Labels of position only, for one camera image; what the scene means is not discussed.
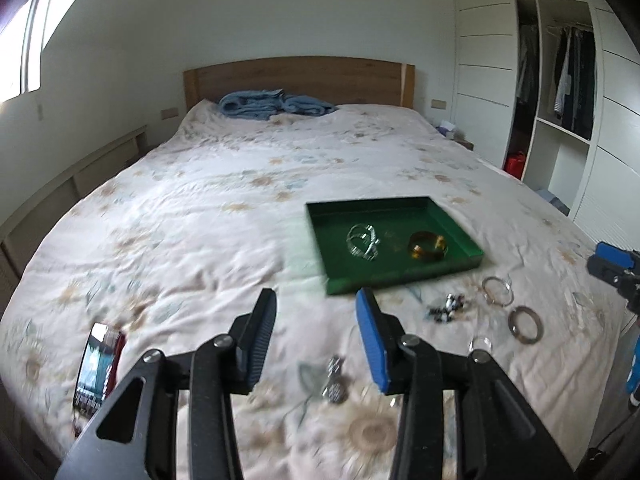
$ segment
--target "wardrobe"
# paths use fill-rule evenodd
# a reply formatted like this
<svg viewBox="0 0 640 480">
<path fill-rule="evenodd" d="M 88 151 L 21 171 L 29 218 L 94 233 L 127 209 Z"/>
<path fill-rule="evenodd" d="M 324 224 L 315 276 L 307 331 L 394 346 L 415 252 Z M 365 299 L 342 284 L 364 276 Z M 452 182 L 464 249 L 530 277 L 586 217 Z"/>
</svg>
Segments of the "wardrobe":
<svg viewBox="0 0 640 480">
<path fill-rule="evenodd" d="M 521 30 L 538 40 L 526 127 Z M 567 34 L 591 57 L 573 122 L 554 109 Z M 594 241 L 640 250 L 640 55 L 605 0 L 456 0 L 455 81 L 452 122 L 479 155 L 503 168 L 522 152 L 527 186 L 559 199 Z"/>
</svg>

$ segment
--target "mobile phone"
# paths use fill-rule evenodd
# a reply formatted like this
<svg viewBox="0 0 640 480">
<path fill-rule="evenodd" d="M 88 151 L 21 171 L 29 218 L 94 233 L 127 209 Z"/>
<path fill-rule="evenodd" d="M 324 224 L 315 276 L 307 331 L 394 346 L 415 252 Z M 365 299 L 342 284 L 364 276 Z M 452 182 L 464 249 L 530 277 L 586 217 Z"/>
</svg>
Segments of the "mobile phone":
<svg viewBox="0 0 640 480">
<path fill-rule="evenodd" d="M 78 436 L 116 383 L 118 361 L 125 336 L 103 323 L 95 323 L 84 346 L 74 391 L 74 431 Z"/>
</svg>

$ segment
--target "bed cover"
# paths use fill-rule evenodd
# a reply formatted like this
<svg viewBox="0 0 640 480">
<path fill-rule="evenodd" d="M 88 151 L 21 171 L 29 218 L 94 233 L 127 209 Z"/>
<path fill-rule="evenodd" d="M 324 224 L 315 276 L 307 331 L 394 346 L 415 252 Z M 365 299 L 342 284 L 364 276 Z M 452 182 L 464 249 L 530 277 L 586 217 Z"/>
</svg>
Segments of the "bed cover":
<svg viewBox="0 0 640 480">
<path fill-rule="evenodd" d="M 480 331 L 575 466 L 612 364 L 624 302 L 588 276 L 593 244 L 518 180 L 437 133 L 416 112 L 345 105 L 322 118 L 232 120 L 200 102 L 174 137 L 79 202 L 47 235 L 0 323 L 2 382 L 61 457 L 72 445 L 72 393 L 92 324 L 127 334 L 118 376 L 149 348 L 191 351 L 278 294 L 260 383 L 234 397 L 248 479 L 388 478 L 399 402 L 371 383 L 354 296 L 327 297 L 305 202 L 429 195 L 484 249 L 479 269 L 376 293 L 384 312 L 437 349 L 466 354 Z M 506 314 L 470 308 L 424 320 L 449 292 L 477 298 L 489 275 L 543 319 L 533 346 Z M 318 400 L 321 371 L 345 357 L 350 398 Z M 188 477 L 186 395 L 178 478 Z M 453 478 L 446 401 L 444 478 Z"/>
</svg>

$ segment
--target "white wall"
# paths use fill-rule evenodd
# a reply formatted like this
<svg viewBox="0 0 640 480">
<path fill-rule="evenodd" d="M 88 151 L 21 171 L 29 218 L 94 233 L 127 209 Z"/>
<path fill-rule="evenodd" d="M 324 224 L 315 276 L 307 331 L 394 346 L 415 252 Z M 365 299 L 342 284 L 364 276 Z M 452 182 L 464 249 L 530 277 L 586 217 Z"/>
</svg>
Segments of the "white wall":
<svg viewBox="0 0 640 480">
<path fill-rule="evenodd" d="M 150 143 L 170 138 L 184 70 L 313 54 L 412 63 L 415 108 L 450 117 L 453 0 L 76 0 L 43 52 L 41 88 L 0 105 L 0 224 L 128 131 L 148 123 Z M 180 117 L 160 121 L 172 107 Z"/>
<path fill-rule="evenodd" d="M 0 224 L 73 163 L 143 124 L 128 73 L 119 48 L 43 51 L 40 89 L 0 105 Z"/>
<path fill-rule="evenodd" d="M 130 31 L 134 85 L 150 142 L 167 140 L 184 113 L 182 71 L 269 56 L 353 56 L 417 67 L 415 108 L 449 119 L 453 0 L 165 0 Z M 449 103 L 430 108 L 431 99 Z"/>
</svg>

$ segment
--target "light switch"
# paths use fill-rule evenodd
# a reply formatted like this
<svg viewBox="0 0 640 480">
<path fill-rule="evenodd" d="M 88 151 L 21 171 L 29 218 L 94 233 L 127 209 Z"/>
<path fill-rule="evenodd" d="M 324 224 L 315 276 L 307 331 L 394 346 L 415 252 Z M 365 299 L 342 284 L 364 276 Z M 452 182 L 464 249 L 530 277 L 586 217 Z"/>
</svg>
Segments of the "light switch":
<svg viewBox="0 0 640 480">
<path fill-rule="evenodd" d="M 447 109 L 447 102 L 446 101 L 440 101 L 439 99 L 432 99 L 431 100 L 431 108 L 437 108 L 438 110 L 446 110 Z"/>
</svg>

